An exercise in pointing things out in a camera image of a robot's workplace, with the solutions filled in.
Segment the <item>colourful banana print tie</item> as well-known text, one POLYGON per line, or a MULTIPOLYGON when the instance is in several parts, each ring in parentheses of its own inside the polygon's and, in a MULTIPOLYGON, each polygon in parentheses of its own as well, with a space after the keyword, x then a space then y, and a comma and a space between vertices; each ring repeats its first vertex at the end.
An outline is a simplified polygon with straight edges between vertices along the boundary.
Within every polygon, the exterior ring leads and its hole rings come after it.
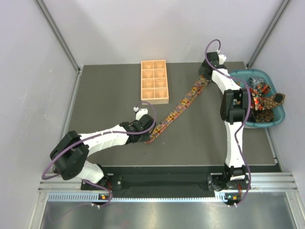
POLYGON ((149 135, 149 140, 146 144, 153 142, 175 119, 177 119, 201 94, 201 92, 209 84, 204 76, 200 75, 195 81, 191 89, 184 96, 184 98, 177 104, 177 106, 154 128, 152 133, 149 135))

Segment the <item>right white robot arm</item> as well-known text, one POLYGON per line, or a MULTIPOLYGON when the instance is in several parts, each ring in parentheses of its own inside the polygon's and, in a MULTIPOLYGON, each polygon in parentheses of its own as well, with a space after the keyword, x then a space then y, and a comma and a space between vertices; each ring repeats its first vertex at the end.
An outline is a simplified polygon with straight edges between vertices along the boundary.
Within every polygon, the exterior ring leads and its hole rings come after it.
POLYGON ((242 153, 248 92, 229 76, 225 60, 226 56, 218 52, 208 52, 198 71, 207 81, 215 83, 223 95, 220 116, 226 128, 227 154, 222 175, 211 175, 209 181, 210 188, 217 191, 232 189, 248 181, 242 153))

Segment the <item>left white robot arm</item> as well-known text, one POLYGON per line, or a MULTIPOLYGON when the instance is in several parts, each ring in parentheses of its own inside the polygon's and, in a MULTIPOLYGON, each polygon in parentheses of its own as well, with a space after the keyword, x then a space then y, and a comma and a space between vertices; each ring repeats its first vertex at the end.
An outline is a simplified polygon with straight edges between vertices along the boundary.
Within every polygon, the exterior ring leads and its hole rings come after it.
POLYGON ((80 178, 91 182, 97 189, 107 186, 110 179, 102 166, 87 160, 87 157, 114 146, 123 146, 131 143, 148 140, 155 121, 143 114, 140 119, 130 122, 122 122, 111 129, 89 134, 78 134, 69 131, 50 153, 50 159, 54 160, 63 150, 73 146, 54 163, 63 180, 80 178))

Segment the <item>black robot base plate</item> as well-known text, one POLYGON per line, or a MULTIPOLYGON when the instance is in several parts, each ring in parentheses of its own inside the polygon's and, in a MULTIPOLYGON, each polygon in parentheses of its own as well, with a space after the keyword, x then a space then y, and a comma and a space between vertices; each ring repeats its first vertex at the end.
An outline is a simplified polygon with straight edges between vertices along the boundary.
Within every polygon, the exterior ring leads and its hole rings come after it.
POLYGON ((116 198, 199 198, 214 191, 246 190, 245 167, 227 166, 135 166, 104 167, 99 185, 116 198))

